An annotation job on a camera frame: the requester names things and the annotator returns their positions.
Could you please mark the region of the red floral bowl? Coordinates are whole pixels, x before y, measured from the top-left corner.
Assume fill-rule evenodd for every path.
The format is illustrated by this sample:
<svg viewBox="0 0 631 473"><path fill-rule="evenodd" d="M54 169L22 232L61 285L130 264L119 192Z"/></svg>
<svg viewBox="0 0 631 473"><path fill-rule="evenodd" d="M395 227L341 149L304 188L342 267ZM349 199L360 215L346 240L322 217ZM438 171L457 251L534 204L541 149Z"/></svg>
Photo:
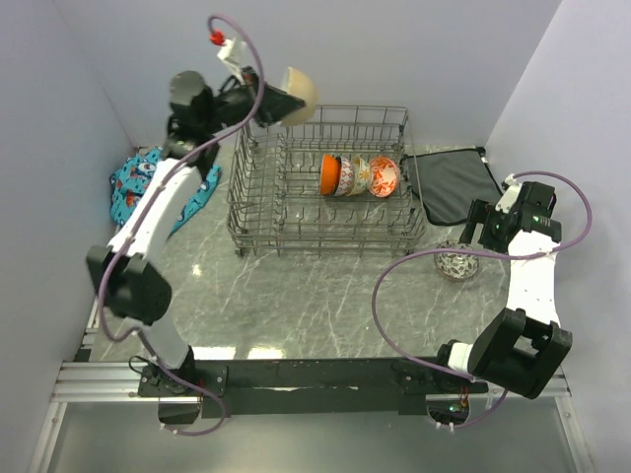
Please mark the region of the red floral bowl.
<svg viewBox="0 0 631 473"><path fill-rule="evenodd" d="M379 198L389 197L400 181L397 164L387 156L376 156L369 160L369 168L372 174L369 192Z"/></svg>

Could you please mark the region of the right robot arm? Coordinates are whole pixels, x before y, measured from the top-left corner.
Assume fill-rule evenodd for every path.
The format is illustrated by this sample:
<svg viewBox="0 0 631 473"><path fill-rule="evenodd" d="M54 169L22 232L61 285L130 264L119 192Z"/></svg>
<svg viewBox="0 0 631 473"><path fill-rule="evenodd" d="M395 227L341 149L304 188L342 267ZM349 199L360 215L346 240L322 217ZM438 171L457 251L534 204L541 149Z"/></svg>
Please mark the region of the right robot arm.
<svg viewBox="0 0 631 473"><path fill-rule="evenodd" d="M562 227L552 218L553 187L508 177L503 188L497 203L471 203L460 238L441 243L434 261L452 281L471 278L480 259L471 254L470 243L479 233L483 248L511 258L506 304L474 342L451 340L441 346L432 380L450 393L469 374L534 399L573 344L572 334L560 324L554 299L554 249Z"/></svg>

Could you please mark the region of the blue triangle pattern bowl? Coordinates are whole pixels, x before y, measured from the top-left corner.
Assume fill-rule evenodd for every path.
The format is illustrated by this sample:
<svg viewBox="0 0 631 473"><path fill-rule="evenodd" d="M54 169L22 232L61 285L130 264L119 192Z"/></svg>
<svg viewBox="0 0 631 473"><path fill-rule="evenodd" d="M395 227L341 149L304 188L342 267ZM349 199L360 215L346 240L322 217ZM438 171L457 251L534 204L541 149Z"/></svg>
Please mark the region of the blue triangle pattern bowl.
<svg viewBox="0 0 631 473"><path fill-rule="evenodd" d="M345 196L350 193L355 182L355 169L352 162L345 157L340 158L340 173L334 196Z"/></svg>

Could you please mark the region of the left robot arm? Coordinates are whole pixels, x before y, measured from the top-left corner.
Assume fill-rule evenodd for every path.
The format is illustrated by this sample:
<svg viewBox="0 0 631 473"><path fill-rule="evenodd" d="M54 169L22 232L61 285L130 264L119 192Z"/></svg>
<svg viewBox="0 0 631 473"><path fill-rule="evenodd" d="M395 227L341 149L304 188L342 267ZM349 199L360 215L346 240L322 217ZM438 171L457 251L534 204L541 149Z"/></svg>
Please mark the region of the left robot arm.
<svg viewBox="0 0 631 473"><path fill-rule="evenodd" d="M193 350L169 314L172 287L154 260L185 203L209 177L220 131L250 121L261 127L299 125L313 116L317 101L314 82L293 67L280 87L266 84L250 67L229 77L218 93L195 71L171 80L164 156L129 220L108 244L92 246L86 260L98 310L109 309L141 337L173 395L190 393L198 374Z"/></svg>

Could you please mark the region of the white bowl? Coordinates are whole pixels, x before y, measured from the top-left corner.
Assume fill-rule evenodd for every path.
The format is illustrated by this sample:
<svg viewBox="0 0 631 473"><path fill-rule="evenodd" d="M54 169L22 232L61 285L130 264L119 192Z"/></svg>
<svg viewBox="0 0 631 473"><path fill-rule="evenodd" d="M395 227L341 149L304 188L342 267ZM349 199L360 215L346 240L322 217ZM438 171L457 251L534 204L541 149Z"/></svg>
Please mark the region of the white bowl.
<svg viewBox="0 0 631 473"><path fill-rule="evenodd" d="M281 121L283 126L302 125L314 115L318 102L318 89L307 74L294 67L288 67L283 77L281 90L305 103L302 108L291 112Z"/></svg>
<svg viewBox="0 0 631 473"><path fill-rule="evenodd" d="M340 157L324 154L320 163L319 194L333 195L337 187L340 173Z"/></svg>

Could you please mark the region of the grey wire dish rack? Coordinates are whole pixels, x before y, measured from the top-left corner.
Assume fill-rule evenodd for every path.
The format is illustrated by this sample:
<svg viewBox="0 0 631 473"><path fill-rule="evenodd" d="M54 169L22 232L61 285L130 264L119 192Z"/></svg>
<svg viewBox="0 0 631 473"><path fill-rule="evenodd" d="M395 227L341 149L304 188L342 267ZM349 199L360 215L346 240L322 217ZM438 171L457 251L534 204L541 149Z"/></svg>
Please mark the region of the grey wire dish rack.
<svg viewBox="0 0 631 473"><path fill-rule="evenodd" d="M402 106L320 105L303 125L238 134L228 188L236 254L410 254L425 232Z"/></svg>

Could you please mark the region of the black leaf pattern bowl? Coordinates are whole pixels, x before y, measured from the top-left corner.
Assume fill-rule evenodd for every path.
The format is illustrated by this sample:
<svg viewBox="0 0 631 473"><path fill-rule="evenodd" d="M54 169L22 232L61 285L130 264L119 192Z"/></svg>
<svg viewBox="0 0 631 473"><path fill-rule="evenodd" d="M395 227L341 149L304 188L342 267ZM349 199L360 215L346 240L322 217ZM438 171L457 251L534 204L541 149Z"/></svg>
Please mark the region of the black leaf pattern bowl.
<svg viewBox="0 0 631 473"><path fill-rule="evenodd" d="M452 281L464 282L473 278L480 266L477 255L452 252L434 254L437 270Z"/></svg>

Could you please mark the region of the orange flower pattern bowl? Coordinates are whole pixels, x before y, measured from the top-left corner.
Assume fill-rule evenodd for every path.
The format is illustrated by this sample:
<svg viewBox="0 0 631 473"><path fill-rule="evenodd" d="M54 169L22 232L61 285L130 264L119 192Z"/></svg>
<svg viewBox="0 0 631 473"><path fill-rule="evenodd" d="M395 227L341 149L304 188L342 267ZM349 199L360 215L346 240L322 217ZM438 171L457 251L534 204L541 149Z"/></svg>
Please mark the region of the orange flower pattern bowl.
<svg viewBox="0 0 631 473"><path fill-rule="evenodd" d="M355 196L367 190L372 182L372 173L369 163L360 155L355 155L351 159L354 170L354 181L348 196Z"/></svg>

